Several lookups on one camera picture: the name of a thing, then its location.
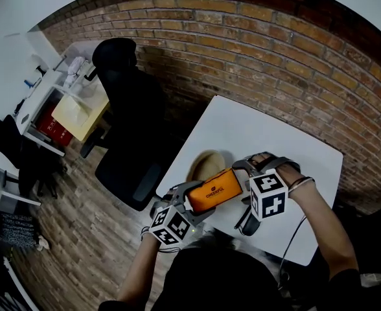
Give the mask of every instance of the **white cloth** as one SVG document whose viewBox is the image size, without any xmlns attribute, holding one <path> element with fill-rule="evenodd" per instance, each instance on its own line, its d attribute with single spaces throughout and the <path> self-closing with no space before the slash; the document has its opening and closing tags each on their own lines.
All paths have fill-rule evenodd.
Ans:
<svg viewBox="0 0 381 311">
<path fill-rule="evenodd" d="M 65 79 L 65 82 L 63 83 L 63 86 L 69 89 L 74 84 L 77 77 L 78 76 L 76 74 L 68 75 L 67 78 Z"/>
<path fill-rule="evenodd" d="M 68 67 L 68 75 L 77 74 L 85 60 L 82 56 L 77 56 Z"/>
</svg>

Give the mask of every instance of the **black and white marker cube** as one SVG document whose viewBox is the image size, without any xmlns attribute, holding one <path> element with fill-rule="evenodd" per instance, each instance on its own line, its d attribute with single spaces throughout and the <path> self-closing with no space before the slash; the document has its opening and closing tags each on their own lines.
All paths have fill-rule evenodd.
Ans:
<svg viewBox="0 0 381 311">
<path fill-rule="evenodd" d="M 249 179 L 251 212 L 258 221 L 284 212 L 288 187 L 275 169 Z"/>
<path fill-rule="evenodd" d="M 167 246 L 181 244 L 193 231 L 191 223 L 173 205 L 158 210 L 149 228 L 149 232 Z"/>
</svg>

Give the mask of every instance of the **table leg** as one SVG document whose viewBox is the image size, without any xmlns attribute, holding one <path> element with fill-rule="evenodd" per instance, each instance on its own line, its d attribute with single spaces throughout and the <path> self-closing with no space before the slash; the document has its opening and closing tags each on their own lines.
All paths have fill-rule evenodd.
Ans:
<svg viewBox="0 0 381 311">
<path fill-rule="evenodd" d="M 43 133 L 37 131 L 37 129 L 33 125 L 31 125 L 29 127 L 28 132 L 30 132 L 31 135 L 41 139 L 44 142 L 50 142 L 51 141 L 51 138 L 49 138 L 46 135 L 44 135 Z"/>
<path fill-rule="evenodd" d="M 23 134 L 27 139 L 30 139 L 31 141 L 34 141 L 35 143 L 38 143 L 39 145 L 43 146 L 44 148 L 47 148 L 48 150 L 54 152 L 55 154 L 58 154 L 59 156 L 64 156 L 65 153 L 63 153 L 62 151 L 59 151 L 59 149 L 53 147 L 52 145 L 42 141 L 41 139 L 31 135 L 29 132 L 25 132 Z"/>
<path fill-rule="evenodd" d="M 40 202 L 37 202 L 35 200 L 30 200 L 28 198 L 22 197 L 22 196 L 17 195 L 17 194 L 12 194 L 11 192 L 3 191 L 2 195 L 13 198 L 15 200 L 19 200 L 19 201 L 24 202 L 24 203 L 28 203 L 28 204 L 32 204 L 32 205 L 36 205 L 36 206 L 41 206 Z"/>
</svg>

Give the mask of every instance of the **orange box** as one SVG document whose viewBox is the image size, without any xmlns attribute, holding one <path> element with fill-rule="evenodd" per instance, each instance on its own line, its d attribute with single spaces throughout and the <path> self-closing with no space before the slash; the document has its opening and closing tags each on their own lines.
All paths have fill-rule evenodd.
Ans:
<svg viewBox="0 0 381 311">
<path fill-rule="evenodd" d="M 188 193 L 193 211 L 204 212 L 242 193 L 240 183 L 232 168 L 225 169 L 207 179 Z"/>
</svg>

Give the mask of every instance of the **forearm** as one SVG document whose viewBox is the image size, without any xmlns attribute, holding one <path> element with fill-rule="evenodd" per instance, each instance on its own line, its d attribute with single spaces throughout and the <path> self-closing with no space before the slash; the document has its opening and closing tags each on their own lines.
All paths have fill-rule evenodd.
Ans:
<svg viewBox="0 0 381 311">
<path fill-rule="evenodd" d="M 330 278 L 343 270 L 358 269 L 352 243 L 316 184 L 305 183 L 291 192 L 290 197 L 299 204 L 312 226 L 320 252 L 329 265 Z"/>
<path fill-rule="evenodd" d="M 152 234 L 143 241 L 121 287 L 118 300 L 144 310 L 152 289 L 154 266 L 160 242 Z"/>
</svg>

